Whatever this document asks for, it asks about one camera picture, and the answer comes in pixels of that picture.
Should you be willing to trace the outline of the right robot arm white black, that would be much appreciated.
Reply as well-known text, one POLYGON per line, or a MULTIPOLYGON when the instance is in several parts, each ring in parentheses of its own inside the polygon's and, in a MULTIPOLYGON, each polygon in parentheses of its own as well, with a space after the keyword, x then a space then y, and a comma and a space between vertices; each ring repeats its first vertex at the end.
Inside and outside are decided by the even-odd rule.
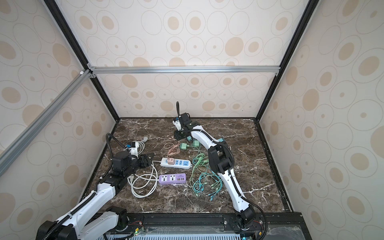
POLYGON ((258 237, 262 240, 268 230, 266 214, 260 206, 245 197, 235 176, 235 158, 230 147, 225 141, 219 141, 207 133, 199 122, 192 121, 188 113, 181 114, 179 102, 176 102, 176 109, 177 116, 173 118, 173 124, 177 128, 174 131, 175 139, 182 140, 190 136, 206 148, 211 170, 220 177, 230 194, 239 228, 247 230, 257 222, 255 209, 258 209, 263 217, 260 222, 261 235, 258 237))

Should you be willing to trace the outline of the white blue power strip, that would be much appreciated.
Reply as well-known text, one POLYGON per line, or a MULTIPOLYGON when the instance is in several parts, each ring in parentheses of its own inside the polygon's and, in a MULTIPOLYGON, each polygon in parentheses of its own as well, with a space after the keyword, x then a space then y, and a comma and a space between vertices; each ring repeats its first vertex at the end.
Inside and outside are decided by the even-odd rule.
POLYGON ((183 159, 175 159, 175 164, 169 165, 167 163, 167 158, 162 158, 160 165, 166 168, 176 168, 176 169, 184 169, 184 170, 188 170, 192 167, 192 164, 189 160, 183 160, 183 159))

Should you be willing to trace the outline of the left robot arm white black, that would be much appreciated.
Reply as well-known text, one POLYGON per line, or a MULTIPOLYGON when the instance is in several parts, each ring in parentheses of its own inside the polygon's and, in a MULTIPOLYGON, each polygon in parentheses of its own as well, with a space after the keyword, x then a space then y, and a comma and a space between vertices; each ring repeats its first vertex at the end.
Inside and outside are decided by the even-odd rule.
POLYGON ((138 154, 135 143, 124 146, 122 151, 115 154, 110 146, 111 140, 115 139, 112 134, 106 134, 111 164, 95 189, 57 220, 41 224, 37 240, 95 240, 109 230, 123 231, 128 227, 127 211, 122 208, 112 207, 97 219, 92 218, 125 187, 129 177, 140 169, 152 166, 155 154, 138 154))

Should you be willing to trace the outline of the pink charger plug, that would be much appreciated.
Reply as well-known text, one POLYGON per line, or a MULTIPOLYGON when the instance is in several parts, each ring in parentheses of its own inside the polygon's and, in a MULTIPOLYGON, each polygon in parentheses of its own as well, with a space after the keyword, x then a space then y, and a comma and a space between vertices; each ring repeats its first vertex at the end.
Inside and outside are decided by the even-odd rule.
POLYGON ((175 164, 175 159, 174 158, 167 158, 167 163, 169 165, 174 165, 175 164))

